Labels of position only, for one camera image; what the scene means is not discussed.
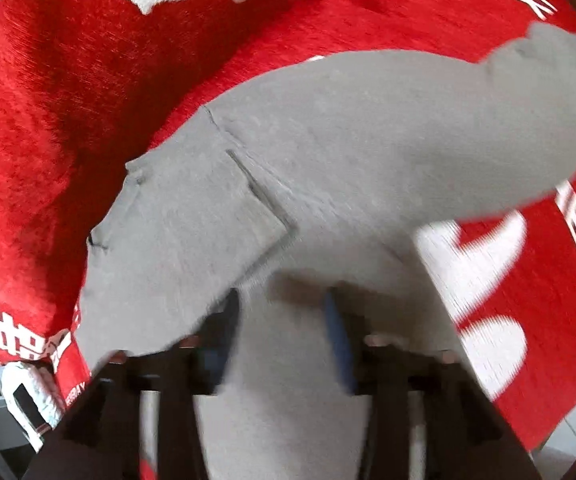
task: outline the gray garment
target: gray garment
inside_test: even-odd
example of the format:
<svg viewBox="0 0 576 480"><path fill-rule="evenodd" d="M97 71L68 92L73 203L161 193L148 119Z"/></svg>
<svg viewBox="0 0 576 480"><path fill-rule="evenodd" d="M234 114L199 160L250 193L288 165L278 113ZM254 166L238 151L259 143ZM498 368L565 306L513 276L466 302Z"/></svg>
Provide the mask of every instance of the gray garment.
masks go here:
<svg viewBox="0 0 576 480"><path fill-rule="evenodd" d="M189 179L222 164L237 174L226 150L281 222L236 187L241 219L228 178L200 189L201 175ZM111 237L107 220L93 233L104 248L90 249L76 333L88 363L162 348L235 283L243 316L226 384L197 400L212 477L350 479L367 404L335 380L322 290L368 288L376 330L413 349L460 350L409 235L515 206L572 174L576 35L533 25L479 64L381 51L276 70L218 97L128 169ZM286 225L290 240L267 257Z"/></svg>

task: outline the gray t-shirt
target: gray t-shirt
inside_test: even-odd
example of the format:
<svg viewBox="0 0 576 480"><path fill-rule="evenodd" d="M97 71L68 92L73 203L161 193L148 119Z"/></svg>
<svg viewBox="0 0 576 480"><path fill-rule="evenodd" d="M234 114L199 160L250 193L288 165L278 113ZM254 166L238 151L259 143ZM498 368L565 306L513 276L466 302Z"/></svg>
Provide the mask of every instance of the gray t-shirt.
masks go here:
<svg viewBox="0 0 576 480"><path fill-rule="evenodd" d="M459 348L410 234L575 171L576 35L536 24L478 64L381 51L276 70L127 168L89 245L76 333L88 364L164 348L237 285L226 383L197 399L212 478L350 479L366 399L335 378L322 290L368 288L377 330Z"/></svg>

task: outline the red blanket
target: red blanket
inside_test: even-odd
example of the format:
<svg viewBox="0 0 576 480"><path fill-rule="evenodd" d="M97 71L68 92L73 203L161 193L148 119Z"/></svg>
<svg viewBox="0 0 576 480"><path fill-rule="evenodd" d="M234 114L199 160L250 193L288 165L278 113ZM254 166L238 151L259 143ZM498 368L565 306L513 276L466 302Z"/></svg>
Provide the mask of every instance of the red blanket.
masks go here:
<svg viewBox="0 0 576 480"><path fill-rule="evenodd" d="M564 0L0 0L0 360L61 356L64 373L74 362L62 389L76 396L85 371L76 346L59 345L88 232L119 191L124 163L197 106L259 73L342 50L476 61L533 20L576 32ZM564 414L559 407L534 428L521 410L504 413L527 446Z"/></svg>

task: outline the gray cloth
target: gray cloth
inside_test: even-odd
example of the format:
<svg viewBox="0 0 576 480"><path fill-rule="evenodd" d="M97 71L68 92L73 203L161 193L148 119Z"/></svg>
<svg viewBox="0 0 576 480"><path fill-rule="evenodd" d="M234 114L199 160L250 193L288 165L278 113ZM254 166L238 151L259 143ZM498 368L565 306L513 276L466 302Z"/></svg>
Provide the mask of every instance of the gray cloth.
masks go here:
<svg viewBox="0 0 576 480"><path fill-rule="evenodd" d="M187 176L224 164L226 150L283 223L259 205L242 224L212 217L237 205L220 206L227 178L197 190ZM210 474L350 479L367 405L335 380L322 291L356 283L375 294L376 330L413 349L460 350L409 235L515 206L574 172L576 35L533 25L479 64L382 51L287 67L226 92L128 168L127 189L140 172L146 180L119 196L110 239L95 241L106 221L93 234L105 249L91 248L76 334L89 364L111 349L161 348L237 283L242 326L226 384L197 400ZM178 221L188 210L196 218ZM286 225L295 232L267 257ZM196 280L206 261L220 266Z"/></svg>

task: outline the hashtag symbol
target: hashtag symbol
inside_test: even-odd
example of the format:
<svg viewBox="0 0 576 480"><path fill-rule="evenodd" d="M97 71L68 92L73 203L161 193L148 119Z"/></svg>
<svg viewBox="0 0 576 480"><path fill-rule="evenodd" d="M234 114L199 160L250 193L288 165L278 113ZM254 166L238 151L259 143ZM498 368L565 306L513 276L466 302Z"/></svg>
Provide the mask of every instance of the hashtag symbol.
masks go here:
<svg viewBox="0 0 576 480"><path fill-rule="evenodd" d="M46 340L43 337L36 335L21 324L15 326L10 314L1 313L0 350L5 350L15 357L36 361L44 354L45 345Z"/></svg>

